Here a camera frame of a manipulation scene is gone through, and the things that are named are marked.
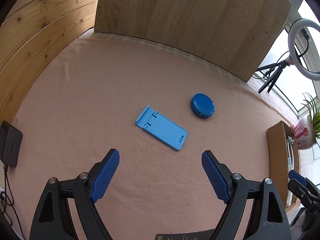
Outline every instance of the blue lid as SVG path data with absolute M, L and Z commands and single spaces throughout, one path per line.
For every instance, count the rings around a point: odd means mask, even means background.
M 191 102 L 192 111 L 201 118 L 208 118 L 214 113 L 214 103 L 204 94 L 196 94 Z

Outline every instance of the cable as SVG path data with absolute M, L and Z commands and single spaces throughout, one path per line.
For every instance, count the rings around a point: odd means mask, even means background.
M 284 56 L 284 54 L 282 54 L 281 55 L 281 57 L 277 60 L 277 62 L 276 63 L 278 63 L 279 62 L 279 60 Z
M 304 51 L 304 53 L 302 53 L 301 55 L 299 55 L 299 57 L 304 56 L 304 55 L 307 53 L 308 49 L 309 49 L 309 40 L 307 40 L 307 48 L 306 48 L 306 50 Z
M 10 216 L 8 215 L 7 210 L 6 210 L 7 206 L 12 207 L 13 212 L 16 215 L 16 218 L 17 218 L 17 221 L 18 221 L 18 224 L 19 224 L 19 227 L 20 227 L 21 235 L 22 235 L 23 239 L 26 240 L 26 238 L 24 237 L 23 231 L 22 231 L 22 227 L 21 227 L 21 223 L 20 223 L 18 214 L 16 212 L 16 209 L 13 206 L 14 198 L 13 198 L 12 191 L 11 191 L 11 188 L 10 188 L 7 171 L 8 171 L 8 166 L 6 164 L 4 164 L 4 191 L 2 191 L 0 193 L 1 205 L 2 205 L 2 208 L 3 208 L 2 214 L 3 215 L 4 214 L 7 215 L 8 219 L 10 221 L 9 225 L 12 226 L 13 225 L 12 219 L 10 218 Z M 7 184 L 8 184 L 8 188 L 9 188 L 9 192 L 10 192 L 12 200 L 10 199 L 9 195 L 7 194 Z
M 255 76 L 252 76 L 254 79 L 263 79 L 263 77 L 262 78 L 256 78 Z

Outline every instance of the red and white pot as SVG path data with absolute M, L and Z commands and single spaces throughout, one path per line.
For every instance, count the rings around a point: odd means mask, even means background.
M 309 115 L 304 116 L 299 120 L 298 124 L 293 128 L 293 132 L 297 138 L 299 150 L 310 149 L 317 143 Z

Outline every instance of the black power bank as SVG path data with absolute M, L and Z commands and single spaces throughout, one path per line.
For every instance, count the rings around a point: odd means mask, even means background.
M 0 160 L 3 164 L 17 166 L 21 141 L 22 132 L 3 121 L 0 126 Z

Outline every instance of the black tripod leg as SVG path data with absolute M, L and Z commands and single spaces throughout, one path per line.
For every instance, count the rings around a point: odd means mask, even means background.
M 280 74 L 282 73 L 282 70 L 278 73 L 278 75 L 273 79 L 273 81 L 271 82 L 270 87 L 268 88 L 268 93 L 271 91 L 271 89 L 273 88 L 273 86 L 275 85 L 275 83 L 277 82 L 278 78 L 280 77 Z
M 276 76 L 278 75 L 278 73 L 282 71 L 282 69 L 279 67 L 277 68 L 277 70 L 271 75 L 271 77 L 263 84 L 262 87 L 260 87 L 260 89 L 258 90 L 258 93 L 260 94 L 272 81 L 274 78 L 276 78 Z
M 273 67 L 277 67 L 277 66 L 280 66 L 280 64 L 279 63 L 273 63 L 273 64 L 266 65 L 266 66 L 263 66 L 263 67 L 258 67 L 256 72 L 257 71 L 261 71 L 261 70 L 266 70 L 266 69 L 269 69 L 269 68 L 273 68 Z

